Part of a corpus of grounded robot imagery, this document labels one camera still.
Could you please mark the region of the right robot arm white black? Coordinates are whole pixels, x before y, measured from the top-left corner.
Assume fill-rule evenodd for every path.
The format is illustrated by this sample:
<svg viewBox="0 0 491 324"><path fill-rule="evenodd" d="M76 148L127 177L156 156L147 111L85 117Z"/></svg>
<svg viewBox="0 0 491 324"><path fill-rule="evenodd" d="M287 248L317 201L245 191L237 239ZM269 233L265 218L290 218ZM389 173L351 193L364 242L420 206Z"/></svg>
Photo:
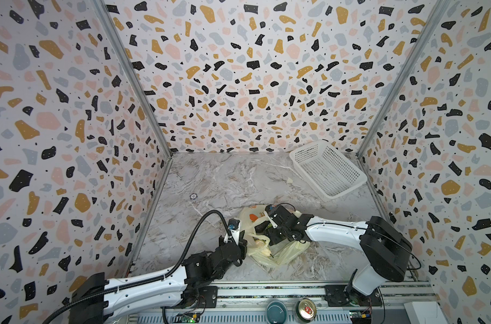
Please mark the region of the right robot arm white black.
<svg viewBox="0 0 491 324"><path fill-rule="evenodd" d="M379 216L368 221L331 221L310 215L298 215L283 205L268 205L264 209L270 225L262 233L273 246L290 242L330 242L364 253L368 264L355 270L347 285L325 287L325 300L330 307L366 306L372 294L387 282L403 282L408 271L412 244L391 224Z"/></svg>

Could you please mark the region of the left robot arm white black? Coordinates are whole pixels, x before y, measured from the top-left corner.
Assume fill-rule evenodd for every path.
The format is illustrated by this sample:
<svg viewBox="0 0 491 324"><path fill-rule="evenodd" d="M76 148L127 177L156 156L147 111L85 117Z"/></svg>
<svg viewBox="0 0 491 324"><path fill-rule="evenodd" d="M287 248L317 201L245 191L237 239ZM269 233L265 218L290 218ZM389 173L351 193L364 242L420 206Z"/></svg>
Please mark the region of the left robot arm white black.
<svg viewBox="0 0 491 324"><path fill-rule="evenodd" d="M154 307L188 307L200 290L222 279L231 266L240 266L248 243L224 242L214 252L191 255L171 275L168 270L133 278L106 279L98 273L89 277L72 295L69 323L107 323Z"/></svg>

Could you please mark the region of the yellow plastic bag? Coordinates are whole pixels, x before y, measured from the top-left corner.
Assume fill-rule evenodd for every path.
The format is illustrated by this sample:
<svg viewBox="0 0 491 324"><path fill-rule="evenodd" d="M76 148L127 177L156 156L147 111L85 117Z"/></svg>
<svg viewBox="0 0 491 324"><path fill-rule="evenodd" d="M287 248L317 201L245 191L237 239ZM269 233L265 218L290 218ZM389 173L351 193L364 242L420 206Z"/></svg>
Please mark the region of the yellow plastic bag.
<svg viewBox="0 0 491 324"><path fill-rule="evenodd" d="M247 242L246 257L269 268L290 264L310 248L308 242L288 241L275 243L275 232L264 211L266 205L245 207L239 214L243 239Z"/></svg>

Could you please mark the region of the white plastic mesh basket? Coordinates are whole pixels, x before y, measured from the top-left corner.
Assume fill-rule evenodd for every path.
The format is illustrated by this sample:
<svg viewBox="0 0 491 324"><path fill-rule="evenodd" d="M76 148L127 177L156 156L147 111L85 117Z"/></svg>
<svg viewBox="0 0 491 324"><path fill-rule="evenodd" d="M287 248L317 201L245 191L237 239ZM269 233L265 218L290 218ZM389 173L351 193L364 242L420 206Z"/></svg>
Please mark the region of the white plastic mesh basket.
<svg viewBox="0 0 491 324"><path fill-rule="evenodd" d="M366 174L325 140L290 152L295 172L323 201L344 197L367 182Z"/></svg>

